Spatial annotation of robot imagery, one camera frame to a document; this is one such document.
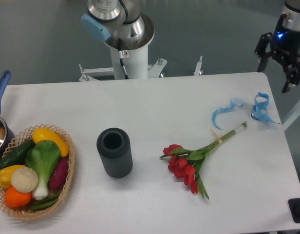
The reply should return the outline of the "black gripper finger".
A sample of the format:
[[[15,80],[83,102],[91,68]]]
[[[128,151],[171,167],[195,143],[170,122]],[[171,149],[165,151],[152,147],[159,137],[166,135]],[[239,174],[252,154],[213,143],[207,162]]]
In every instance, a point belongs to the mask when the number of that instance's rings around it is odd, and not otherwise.
[[[272,33],[269,32],[269,33],[262,34],[257,43],[257,46],[254,51],[259,59],[257,72],[263,72],[266,69],[266,66],[268,64],[268,58],[271,57],[271,51],[266,52],[266,49],[269,43],[271,42],[271,40],[272,40]]]
[[[297,60],[291,67],[284,65],[283,71],[286,75],[286,82],[282,88],[282,93],[290,90],[292,85],[298,85],[300,81],[300,60]]]

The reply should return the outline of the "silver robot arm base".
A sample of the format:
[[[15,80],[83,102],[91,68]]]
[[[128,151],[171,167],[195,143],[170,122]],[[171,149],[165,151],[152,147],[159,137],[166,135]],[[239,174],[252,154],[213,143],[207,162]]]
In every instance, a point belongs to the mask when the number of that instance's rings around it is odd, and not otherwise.
[[[153,22],[141,12],[139,0],[89,0],[87,11],[83,28],[114,49],[139,49],[154,37]]]

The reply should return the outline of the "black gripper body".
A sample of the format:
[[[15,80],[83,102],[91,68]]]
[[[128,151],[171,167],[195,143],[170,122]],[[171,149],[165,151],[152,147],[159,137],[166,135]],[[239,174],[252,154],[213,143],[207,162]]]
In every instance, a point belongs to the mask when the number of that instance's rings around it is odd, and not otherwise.
[[[281,66],[293,65],[300,58],[300,31],[280,27],[270,43],[272,59]]]

